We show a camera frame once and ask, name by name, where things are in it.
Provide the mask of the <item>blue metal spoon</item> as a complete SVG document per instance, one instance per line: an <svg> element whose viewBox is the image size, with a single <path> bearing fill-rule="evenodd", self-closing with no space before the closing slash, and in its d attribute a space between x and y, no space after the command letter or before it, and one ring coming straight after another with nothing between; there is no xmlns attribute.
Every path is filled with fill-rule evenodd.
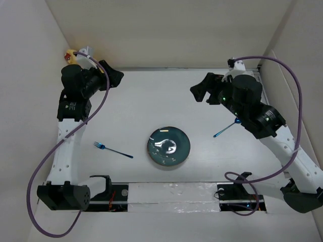
<svg viewBox="0 0 323 242"><path fill-rule="evenodd" d="M235 118L234 122L230 125L228 125L227 127L225 127L224 129L222 129L221 131L217 132L216 134L213 135L213 138L218 137L220 134L222 134L224 131L226 131L227 129L229 129L230 127L232 127L235 124L240 124L241 120L239 118Z"/></svg>

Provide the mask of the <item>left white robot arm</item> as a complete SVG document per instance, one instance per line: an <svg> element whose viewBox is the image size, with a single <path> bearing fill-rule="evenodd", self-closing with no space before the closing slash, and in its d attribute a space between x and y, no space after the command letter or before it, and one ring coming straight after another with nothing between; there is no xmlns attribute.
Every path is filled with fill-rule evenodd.
<svg viewBox="0 0 323 242"><path fill-rule="evenodd" d="M92 175L83 182L78 179L80 142L88 119L94 116L90 98L97 91L116 88L124 76L104 60L91 60L93 53L87 46L79 51L69 49L65 54L68 64L61 70L58 148L46 183L37 188L38 198L51 210L85 211L91 198L107 200L113 192L108 175Z"/></svg>

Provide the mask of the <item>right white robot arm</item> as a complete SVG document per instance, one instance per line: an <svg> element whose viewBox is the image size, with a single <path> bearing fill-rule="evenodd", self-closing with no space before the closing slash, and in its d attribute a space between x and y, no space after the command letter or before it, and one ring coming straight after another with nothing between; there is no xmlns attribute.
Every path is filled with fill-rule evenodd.
<svg viewBox="0 0 323 242"><path fill-rule="evenodd" d="M272 106L261 101L262 84L246 72L243 58L228 60L229 71L224 75L208 73L190 88L197 102L223 105L241 125L265 145L280 161L279 173L288 177L277 180L276 174L256 178L249 172L238 174L233 180L233 192L240 199L265 195L285 201L299 213L307 213L322 206L322 170L300 146L285 119Z"/></svg>

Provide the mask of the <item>yellow cartoon car placemat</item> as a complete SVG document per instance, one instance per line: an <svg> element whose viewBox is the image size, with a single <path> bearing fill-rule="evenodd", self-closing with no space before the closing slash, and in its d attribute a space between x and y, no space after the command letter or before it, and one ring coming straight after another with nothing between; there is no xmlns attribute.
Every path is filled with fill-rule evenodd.
<svg viewBox="0 0 323 242"><path fill-rule="evenodd" d="M74 52L76 52L73 49L68 49L64 55L64 59L65 61L69 64L69 65L77 65L77 55L74 54Z"/></svg>

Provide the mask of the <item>dark teal ceramic plate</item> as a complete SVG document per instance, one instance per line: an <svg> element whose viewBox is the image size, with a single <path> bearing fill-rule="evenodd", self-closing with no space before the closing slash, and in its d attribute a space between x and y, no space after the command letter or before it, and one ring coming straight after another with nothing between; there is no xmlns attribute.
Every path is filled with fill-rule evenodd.
<svg viewBox="0 0 323 242"><path fill-rule="evenodd" d="M168 126L155 130L147 141L147 153L156 164L176 166L189 156L191 143L181 129Z"/></svg>

